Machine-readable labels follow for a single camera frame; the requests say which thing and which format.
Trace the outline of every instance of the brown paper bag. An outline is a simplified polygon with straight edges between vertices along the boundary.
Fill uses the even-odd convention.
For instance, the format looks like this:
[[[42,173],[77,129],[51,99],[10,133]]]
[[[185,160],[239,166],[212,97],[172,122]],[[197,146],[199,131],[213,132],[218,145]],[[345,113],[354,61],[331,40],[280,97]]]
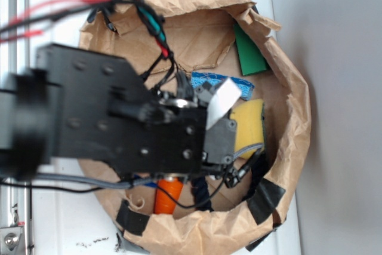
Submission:
[[[151,215],[155,190],[147,187],[131,191],[98,191],[98,200],[124,231],[124,237],[152,254],[231,254],[273,230],[286,219],[310,142],[310,102],[305,80],[272,37],[279,24],[255,13],[251,0],[146,0],[166,18],[164,29],[169,46],[186,71],[206,69],[241,76],[233,23],[259,47],[272,71],[245,79],[256,86],[254,98],[265,101],[267,155],[270,171],[255,195],[241,202],[249,178],[234,189],[223,188],[212,200],[215,210],[193,211],[176,208],[174,216]],[[135,8],[120,5],[111,17],[117,33],[107,29],[101,15],[82,28],[80,47],[125,57],[138,73],[144,72],[160,51],[136,15]],[[148,86],[169,68],[156,68]],[[164,90],[173,89],[173,85]],[[118,181],[111,168],[101,162],[82,160],[87,176]],[[217,183],[209,181],[210,192]],[[180,201],[192,204],[189,186]]]

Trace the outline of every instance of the metal knob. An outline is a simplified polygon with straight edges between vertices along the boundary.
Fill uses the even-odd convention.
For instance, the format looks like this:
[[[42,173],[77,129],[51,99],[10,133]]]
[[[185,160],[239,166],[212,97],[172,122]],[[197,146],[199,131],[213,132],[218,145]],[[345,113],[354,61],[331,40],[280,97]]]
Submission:
[[[5,245],[12,250],[14,247],[18,246],[19,238],[15,233],[9,233],[4,238]]]

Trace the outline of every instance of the gray cable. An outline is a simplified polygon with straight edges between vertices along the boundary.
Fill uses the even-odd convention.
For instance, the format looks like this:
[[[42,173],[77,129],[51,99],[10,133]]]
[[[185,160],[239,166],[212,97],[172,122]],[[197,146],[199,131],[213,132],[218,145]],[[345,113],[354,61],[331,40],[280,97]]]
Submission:
[[[134,179],[131,182],[105,182],[104,180],[93,179],[84,176],[71,176],[68,174],[54,174],[54,173],[38,173],[35,176],[38,180],[56,180],[61,182],[75,182],[75,183],[87,183],[89,185],[95,185],[100,188],[106,189],[130,189],[137,185],[145,185],[153,181],[151,177],[144,177],[142,179]]]
[[[236,158],[240,157],[242,154],[249,152],[250,150],[253,149],[262,149],[264,144],[262,143],[254,143],[253,145],[245,146],[244,148],[238,150],[233,154],[233,159],[235,160]]]

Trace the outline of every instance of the metal rail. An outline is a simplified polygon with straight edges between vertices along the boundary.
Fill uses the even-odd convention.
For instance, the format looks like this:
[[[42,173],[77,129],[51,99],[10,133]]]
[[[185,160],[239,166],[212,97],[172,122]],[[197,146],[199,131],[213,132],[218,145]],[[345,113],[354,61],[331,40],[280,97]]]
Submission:
[[[27,6],[28,0],[0,0],[0,25],[3,27]],[[24,30],[24,27],[18,28],[17,33],[23,33]],[[19,73],[28,65],[27,39],[1,44],[0,87],[4,87],[7,73]],[[30,190],[0,187],[0,254],[32,255],[34,253],[31,208]]]

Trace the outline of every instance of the black metal plate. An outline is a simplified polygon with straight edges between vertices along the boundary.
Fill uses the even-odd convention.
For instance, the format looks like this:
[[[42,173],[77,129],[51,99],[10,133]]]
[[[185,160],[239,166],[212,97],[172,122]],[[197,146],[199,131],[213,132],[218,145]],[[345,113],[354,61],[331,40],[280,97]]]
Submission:
[[[53,156],[105,161],[120,176],[199,173],[205,109],[180,109],[180,120],[167,125],[112,117],[107,108],[114,91],[126,101],[158,100],[125,59],[60,45],[41,48],[38,55],[38,68],[48,71],[50,85],[60,87]],[[194,134],[186,133],[188,125]],[[184,158],[186,149],[192,158]]]

